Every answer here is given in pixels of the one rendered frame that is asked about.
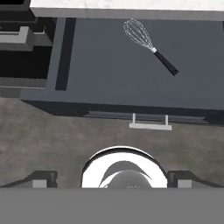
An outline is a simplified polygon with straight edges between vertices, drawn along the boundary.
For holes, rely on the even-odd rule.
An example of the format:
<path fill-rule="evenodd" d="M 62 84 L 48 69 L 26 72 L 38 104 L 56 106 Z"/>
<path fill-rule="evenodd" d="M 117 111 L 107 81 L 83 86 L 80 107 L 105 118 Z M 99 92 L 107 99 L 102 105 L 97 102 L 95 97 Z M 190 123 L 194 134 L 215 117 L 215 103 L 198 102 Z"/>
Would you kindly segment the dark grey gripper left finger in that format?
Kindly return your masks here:
<path fill-rule="evenodd" d="M 23 179 L 1 185 L 1 188 L 57 188 L 57 178 L 56 171 L 34 171 Z"/>

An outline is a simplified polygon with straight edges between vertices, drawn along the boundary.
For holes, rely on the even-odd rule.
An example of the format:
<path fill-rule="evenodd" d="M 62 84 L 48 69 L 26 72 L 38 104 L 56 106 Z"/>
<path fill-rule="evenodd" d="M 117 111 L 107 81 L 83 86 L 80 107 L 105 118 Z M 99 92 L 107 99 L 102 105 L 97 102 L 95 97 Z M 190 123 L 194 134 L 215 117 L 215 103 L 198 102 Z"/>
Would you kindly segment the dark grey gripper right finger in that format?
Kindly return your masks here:
<path fill-rule="evenodd" d="M 167 180 L 169 187 L 177 188 L 202 188 L 202 187 L 214 187 L 224 188 L 224 185 L 215 184 L 214 182 L 207 181 L 199 178 L 191 171 L 168 171 Z"/>

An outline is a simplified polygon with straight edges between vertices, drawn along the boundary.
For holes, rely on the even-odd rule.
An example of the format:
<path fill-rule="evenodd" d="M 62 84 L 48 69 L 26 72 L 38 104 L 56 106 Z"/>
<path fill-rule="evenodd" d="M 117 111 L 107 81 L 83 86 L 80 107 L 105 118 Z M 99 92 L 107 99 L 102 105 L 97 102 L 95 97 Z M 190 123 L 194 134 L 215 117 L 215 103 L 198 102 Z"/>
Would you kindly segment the dark grey open drawer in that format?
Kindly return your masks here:
<path fill-rule="evenodd" d="M 121 19 L 79 18 L 66 64 L 60 64 L 57 43 L 45 88 L 23 90 L 21 101 L 58 116 L 169 116 L 174 122 L 224 126 L 224 21 L 143 25 L 178 74 L 130 40 Z"/>

